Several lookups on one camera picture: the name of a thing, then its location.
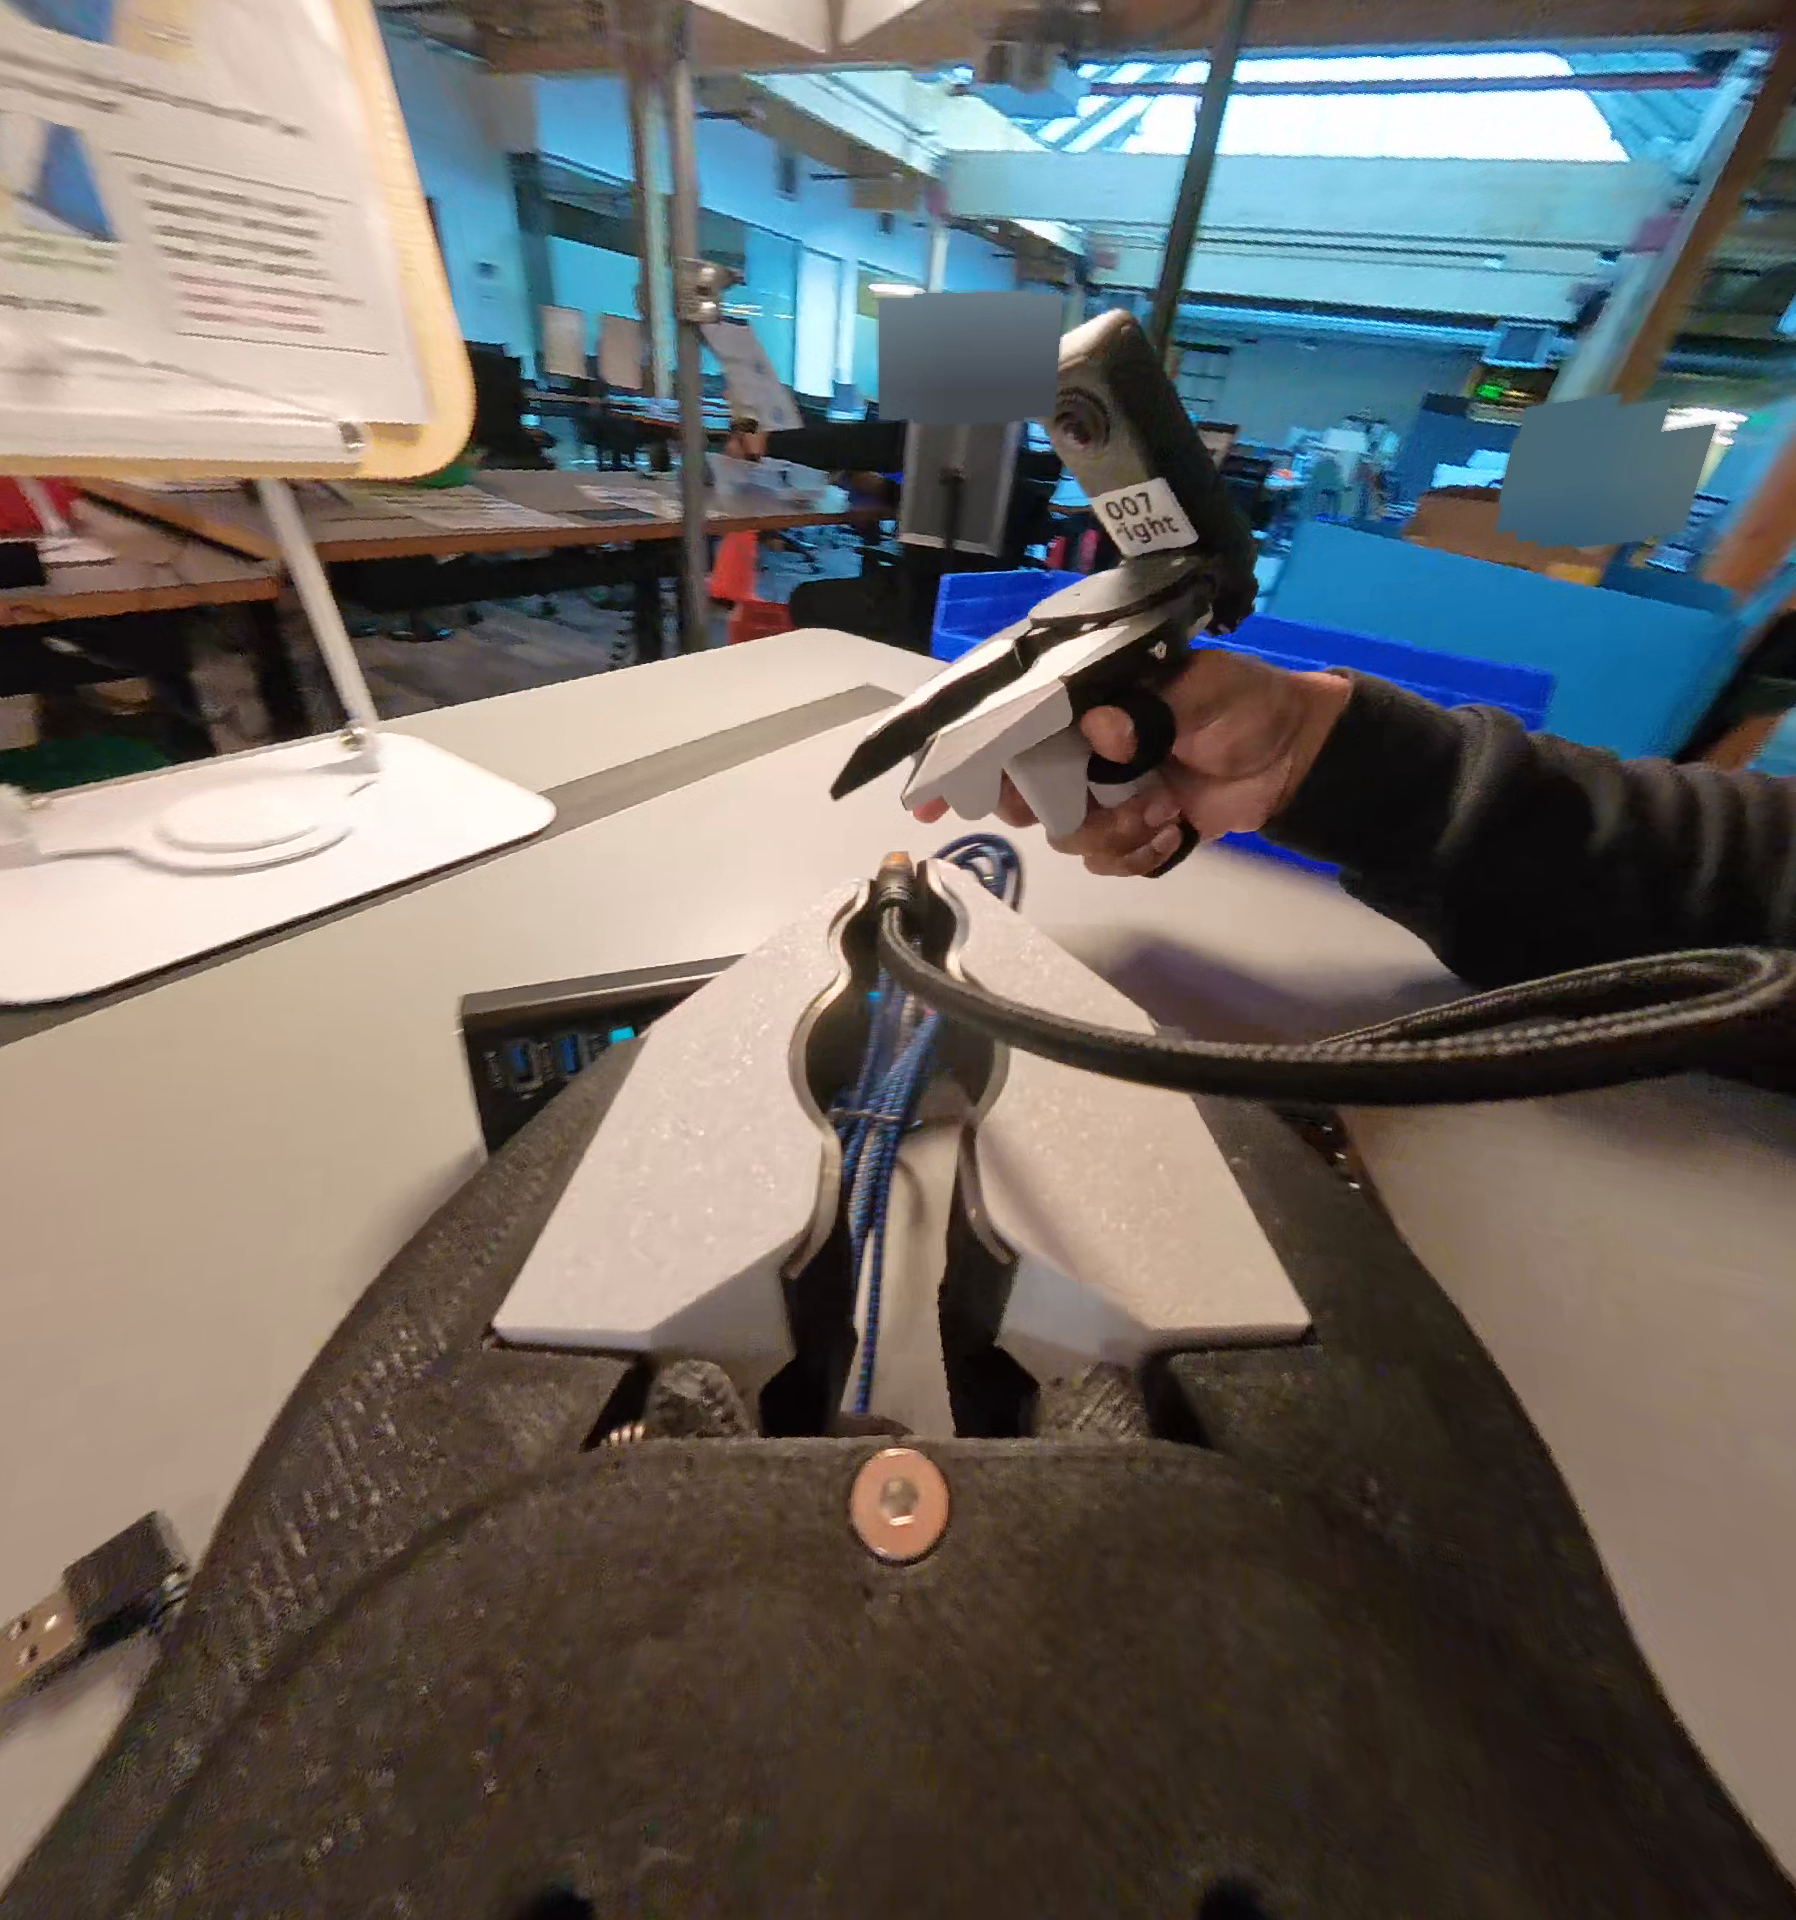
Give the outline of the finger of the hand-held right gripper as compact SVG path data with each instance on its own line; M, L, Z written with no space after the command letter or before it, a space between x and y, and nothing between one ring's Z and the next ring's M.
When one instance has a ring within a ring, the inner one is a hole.
M1061 681L988 696L920 748L903 802L963 823L1002 816L1007 788L1048 834L1066 838L1092 805L1092 748L1078 731L1069 688Z
M853 748L834 782L835 799L850 799L901 765L913 767L920 748L950 721L976 711L988 696L1030 690L1033 684L1061 680L1072 701L1072 712L1106 699L1076 695L1094 678L1110 671L1113 684L1125 684L1130 669L1123 658L1139 649L1138 622L1106 622L1061 634L1031 630L1019 622L1008 632L970 649L917 695L895 706Z

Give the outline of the black usb hub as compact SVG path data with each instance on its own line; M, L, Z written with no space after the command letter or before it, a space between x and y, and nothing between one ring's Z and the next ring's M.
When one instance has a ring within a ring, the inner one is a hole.
M462 995L458 1032L489 1156L618 1044L638 1039L735 957Z

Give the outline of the printed instruction sheet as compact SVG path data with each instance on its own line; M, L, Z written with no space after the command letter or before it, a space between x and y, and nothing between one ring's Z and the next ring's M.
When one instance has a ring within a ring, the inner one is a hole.
M0 471L403 476L467 419L373 4L0 3Z

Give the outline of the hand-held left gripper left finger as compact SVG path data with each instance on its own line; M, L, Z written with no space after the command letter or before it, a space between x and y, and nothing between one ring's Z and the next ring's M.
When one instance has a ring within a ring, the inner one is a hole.
M787 1286L837 1219L866 903L831 890L647 1031L494 1313L506 1344L707 1359L735 1384L791 1364Z

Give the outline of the person's right hand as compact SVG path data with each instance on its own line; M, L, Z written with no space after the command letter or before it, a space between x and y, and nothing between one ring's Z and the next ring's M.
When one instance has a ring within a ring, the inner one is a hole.
M1173 756L1134 799L1089 805L1072 834L1048 832L1048 846L1095 877L1157 877L1210 838L1266 827L1300 791L1354 688L1336 669L1195 651L1162 688L1177 721Z

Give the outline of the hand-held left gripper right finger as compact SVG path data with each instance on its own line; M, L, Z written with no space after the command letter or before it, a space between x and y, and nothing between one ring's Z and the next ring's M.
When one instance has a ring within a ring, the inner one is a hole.
M963 1095L945 1296L1023 1370L1303 1343L1311 1316L1205 1113L945 1014Z

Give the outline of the wooden post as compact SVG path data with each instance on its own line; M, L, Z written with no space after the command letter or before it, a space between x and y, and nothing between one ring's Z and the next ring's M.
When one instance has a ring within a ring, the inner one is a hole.
M1794 107L1796 4L1783 4L1760 74L1744 90L1744 100L1727 108L1719 133L1700 141L1690 180L1664 219L1656 250L1629 257L1601 319L1559 377L1557 397L1647 397ZM1757 586L1794 540L1796 426L1749 499L1727 516L1702 572L1719 586Z

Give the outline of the wooden table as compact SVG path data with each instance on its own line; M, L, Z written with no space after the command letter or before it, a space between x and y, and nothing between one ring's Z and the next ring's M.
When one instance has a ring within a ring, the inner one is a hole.
M687 647L665 637L664 594L682 598L687 563L674 492L647 481L621 505L565 471L501 481L503 490L471 489L474 508L494 509L477 525L431 516L446 508L443 490L361 487L358 499L333 482L291 490L340 610L428 615L568 589L627 589L627 658L644 666ZM94 481L78 509L80 528L111 557L48 566L41 584L0 586L0 699L146 681L162 712L160 748L180 760L214 754L193 675L197 638L216 613L247 611L262 740L317 731L288 651L285 548L256 485L160 490Z

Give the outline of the blue plastic bins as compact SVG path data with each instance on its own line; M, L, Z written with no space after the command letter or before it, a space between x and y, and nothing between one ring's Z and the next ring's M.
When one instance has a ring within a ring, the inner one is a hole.
M1744 647L1727 610L1568 584L1329 520L1300 531L1268 615L1547 673L1544 730L1624 759L1677 754Z

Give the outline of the metal pole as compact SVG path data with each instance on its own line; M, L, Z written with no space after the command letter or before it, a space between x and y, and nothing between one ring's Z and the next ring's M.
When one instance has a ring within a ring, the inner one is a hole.
M684 653L703 653L711 642L703 327L720 317L720 298L700 250L690 7L620 3L616 30L632 133L647 372L652 394L677 406L677 642Z

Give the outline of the black light stand pole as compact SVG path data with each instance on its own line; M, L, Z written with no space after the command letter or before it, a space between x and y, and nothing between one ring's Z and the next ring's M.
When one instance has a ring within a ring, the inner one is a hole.
M1229 4L1221 34L1208 52L1208 72L1197 93L1190 152L1181 168L1155 286L1145 319L1145 334L1160 358L1166 358L1174 339L1190 263L1197 245L1199 221L1215 179L1222 124L1251 13L1253 3Z

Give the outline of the person's right forearm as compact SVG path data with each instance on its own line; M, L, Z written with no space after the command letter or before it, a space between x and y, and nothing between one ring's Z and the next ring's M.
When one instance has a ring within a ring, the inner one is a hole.
M1473 987L1699 948L1796 951L1796 776L1533 734L1355 675L1266 836ZM1750 1068L1796 1095L1796 1038Z

